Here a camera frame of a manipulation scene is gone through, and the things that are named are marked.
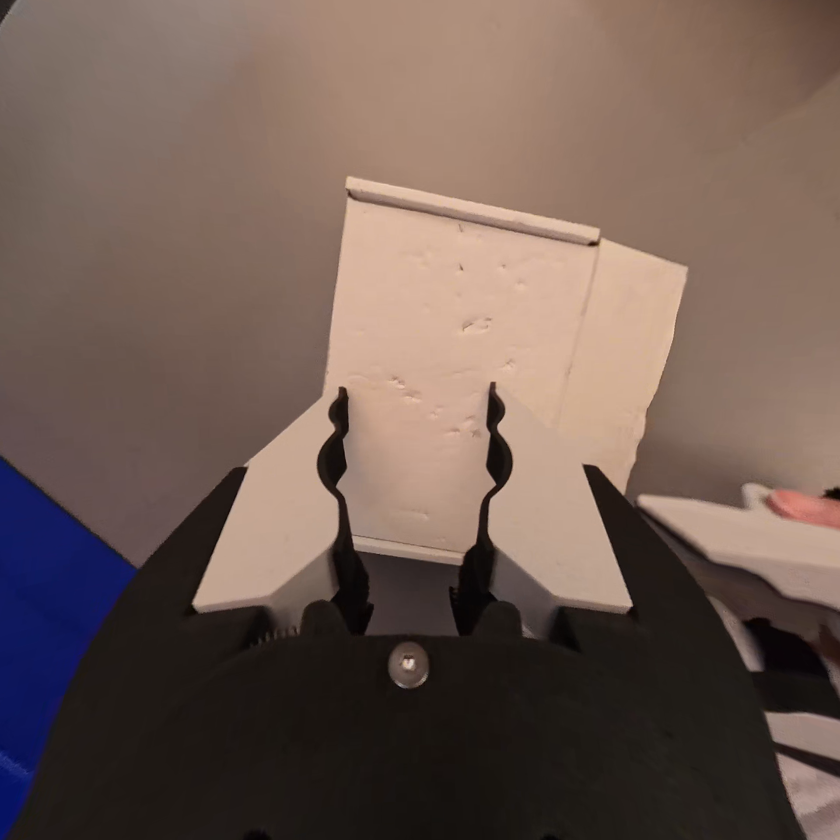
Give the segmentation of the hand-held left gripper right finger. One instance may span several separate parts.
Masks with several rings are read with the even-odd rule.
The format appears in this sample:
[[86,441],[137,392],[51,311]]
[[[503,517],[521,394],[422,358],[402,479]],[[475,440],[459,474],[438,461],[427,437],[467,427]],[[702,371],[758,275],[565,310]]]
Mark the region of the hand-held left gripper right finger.
[[476,540],[449,591],[458,635],[513,605],[531,636],[557,636],[570,609],[625,616],[633,602],[584,466],[556,432],[498,383],[489,386]]

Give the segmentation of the person's right hand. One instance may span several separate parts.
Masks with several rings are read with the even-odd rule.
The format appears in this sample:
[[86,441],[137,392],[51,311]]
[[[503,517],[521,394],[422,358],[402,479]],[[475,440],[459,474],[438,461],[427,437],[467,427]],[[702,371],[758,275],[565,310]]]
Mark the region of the person's right hand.
[[765,501],[772,512],[782,518],[817,527],[839,530],[839,496],[834,488],[822,496],[797,490],[772,490]]

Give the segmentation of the blue plastic bin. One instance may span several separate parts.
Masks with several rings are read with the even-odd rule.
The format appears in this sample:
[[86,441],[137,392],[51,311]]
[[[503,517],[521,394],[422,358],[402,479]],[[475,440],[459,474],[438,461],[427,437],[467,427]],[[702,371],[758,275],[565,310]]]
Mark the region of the blue plastic bin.
[[82,656],[136,572],[2,460],[3,823],[25,799]]

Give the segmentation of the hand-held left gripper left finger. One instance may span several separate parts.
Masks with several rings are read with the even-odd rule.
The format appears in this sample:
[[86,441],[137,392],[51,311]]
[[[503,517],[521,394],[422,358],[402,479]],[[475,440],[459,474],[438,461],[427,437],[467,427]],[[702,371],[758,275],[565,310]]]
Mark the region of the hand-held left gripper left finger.
[[339,483],[350,430],[345,387],[319,398],[253,456],[193,597],[198,613],[265,609],[301,629],[309,604],[334,604],[363,635],[373,604]]

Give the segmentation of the white cardboard mailer box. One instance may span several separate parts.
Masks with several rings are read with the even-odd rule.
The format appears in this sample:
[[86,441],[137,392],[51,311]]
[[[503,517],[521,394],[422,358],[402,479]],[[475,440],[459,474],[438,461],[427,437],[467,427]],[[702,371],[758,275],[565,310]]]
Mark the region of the white cardboard mailer box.
[[348,177],[324,391],[346,387],[353,537],[458,564],[492,382],[625,490],[688,268],[597,227]]

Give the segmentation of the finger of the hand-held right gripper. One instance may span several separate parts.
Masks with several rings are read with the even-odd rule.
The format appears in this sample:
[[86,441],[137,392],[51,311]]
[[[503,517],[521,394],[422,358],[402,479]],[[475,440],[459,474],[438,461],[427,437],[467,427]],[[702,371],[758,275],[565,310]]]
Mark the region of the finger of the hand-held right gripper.
[[654,523],[708,561],[749,572],[792,600],[839,602],[839,531],[759,507],[641,495]]

